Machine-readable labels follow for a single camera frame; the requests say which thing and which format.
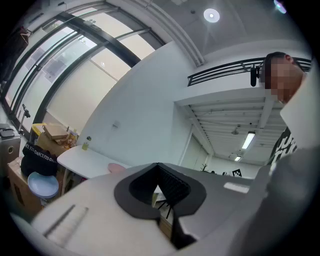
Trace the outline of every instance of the black bag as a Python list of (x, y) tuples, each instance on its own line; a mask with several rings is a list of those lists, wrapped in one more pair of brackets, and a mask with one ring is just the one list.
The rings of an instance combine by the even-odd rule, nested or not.
[(22, 152), (24, 157), (21, 161), (21, 172), (25, 176), (28, 177), (33, 172), (44, 176), (56, 176), (58, 163), (55, 155), (30, 142), (25, 144)]

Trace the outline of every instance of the black hair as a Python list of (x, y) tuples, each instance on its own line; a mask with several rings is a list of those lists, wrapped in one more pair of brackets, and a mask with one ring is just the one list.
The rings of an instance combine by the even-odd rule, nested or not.
[[(285, 55), (287, 55), (287, 54), (284, 52), (275, 51), (275, 52), (269, 53), (265, 57), (263, 64), (262, 64), (262, 67), (260, 69), (261, 73), (260, 73), (259, 77), (260, 77), (260, 82), (262, 84), (264, 84), (266, 89), (270, 89), (271, 60), (275, 59), (275, 58), (282, 59), (285, 57)], [(301, 65), (297, 61), (295, 61), (294, 59), (293, 59), (293, 61), (294, 61), (294, 64), (297, 65), (303, 71)]]

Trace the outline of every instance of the black metal railing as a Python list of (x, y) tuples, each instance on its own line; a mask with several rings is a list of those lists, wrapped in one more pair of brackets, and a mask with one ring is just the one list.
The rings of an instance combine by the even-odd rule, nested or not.
[[(249, 59), (239, 60), (239, 61), (208, 68), (206, 70), (203, 70), (188, 76), (188, 79), (189, 79), (188, 86), (193, 86), (193, 85), (196, 85), (208, 80), (216, 79), (216, 78), (250, 72), (250, 67), (252, 64), (255, 64), (256, 66), (258, 66), (264, 61), (264, 59), (265, 59), (264, 57), (249, 58)], [(300, 64), (304, 72), (309, 72), (311, 67), (311, 60), (306, 58), (295, 58), (295, 57), (294, 57), (294, 60)]]

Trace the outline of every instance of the yellow bottle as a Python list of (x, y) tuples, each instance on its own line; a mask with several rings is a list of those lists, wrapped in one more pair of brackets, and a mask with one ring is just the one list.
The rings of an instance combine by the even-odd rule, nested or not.
[(83, 143), (83, 145), (82, 145), (82, 149), (83, 150), (87, 150), (88, 149), (88, 147), (89, 147), (89, 141), (91, 141), (91, 137), (90, 136), (88, 136), (88, 137), (86, 137), (86, 141)]

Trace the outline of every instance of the black speaker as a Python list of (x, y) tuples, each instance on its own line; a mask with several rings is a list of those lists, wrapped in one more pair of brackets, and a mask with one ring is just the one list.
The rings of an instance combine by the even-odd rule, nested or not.
[(250, 76), (251, 76), (251, 86), (255, 87), (257, 85), (257, 68), (255, 64), (251, 65), (250, 68)]

